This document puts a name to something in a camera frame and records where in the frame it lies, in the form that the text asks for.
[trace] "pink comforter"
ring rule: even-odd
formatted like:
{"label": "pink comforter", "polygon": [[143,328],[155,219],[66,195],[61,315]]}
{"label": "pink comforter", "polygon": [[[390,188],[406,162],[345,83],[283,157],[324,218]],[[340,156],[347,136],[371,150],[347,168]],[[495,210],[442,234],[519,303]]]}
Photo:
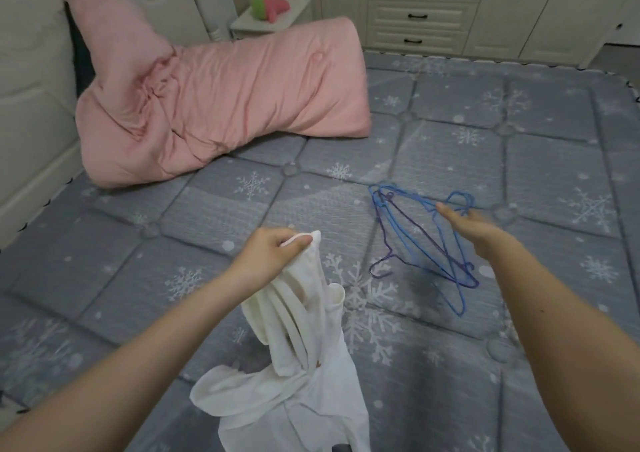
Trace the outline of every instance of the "pink comforter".
{"label": "pink comforter", "polygon": [[129,0],[67,0],[96,78],[76,124],[105,188],[162,181],[274,131],[365,137],[362,50],[348,19],[256,39],[172,46]]}

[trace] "gray mattress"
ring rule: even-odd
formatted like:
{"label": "gray mattress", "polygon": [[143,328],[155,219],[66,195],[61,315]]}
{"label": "gray mattress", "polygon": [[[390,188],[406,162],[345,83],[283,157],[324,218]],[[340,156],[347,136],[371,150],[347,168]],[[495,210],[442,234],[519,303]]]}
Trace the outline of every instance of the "gray mattress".
{"label": "gray mattress", "polygon": [[[391,263],[367,184],[453,189],[640,339],[640,119],[617,76],[569,68],[365,53],[364,140],[280,134],[195,174],[109,192],[71,182],[0,255],[0,383],[35,405],[219,274],[261,224],[323,233],[348,289],[344,332],[374,451],[564,451],[486,262],[456,317],[452,283]],[[419,222],[429,224],[416,211]],[[240,309],[207,338],[131,451],[218,451],[190,386],[269,363]]]}

